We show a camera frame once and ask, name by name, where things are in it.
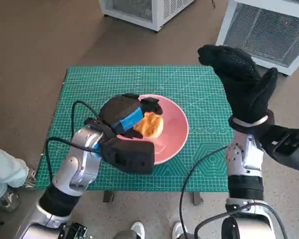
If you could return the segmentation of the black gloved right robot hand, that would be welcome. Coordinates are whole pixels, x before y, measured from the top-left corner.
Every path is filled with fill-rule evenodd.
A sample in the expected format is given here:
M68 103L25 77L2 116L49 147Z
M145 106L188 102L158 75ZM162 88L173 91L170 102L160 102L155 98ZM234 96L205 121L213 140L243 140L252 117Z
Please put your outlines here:
M228 46L207 44L198 49L198 55L199 62L211 66L220 78L233 117L250 124L265 117L277 85L277 68L260 75L248 53Z

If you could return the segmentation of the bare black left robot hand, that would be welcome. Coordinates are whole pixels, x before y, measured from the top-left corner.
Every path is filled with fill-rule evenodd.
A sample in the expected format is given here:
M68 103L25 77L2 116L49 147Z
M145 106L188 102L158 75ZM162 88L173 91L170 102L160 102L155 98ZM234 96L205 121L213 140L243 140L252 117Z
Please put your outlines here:
M145 113L162 114L159 100L147 97L139 99L136 94L121 94L109 99L100 109L101 120L116 135L127 138L143 138L143 135L133 129L145 116Z

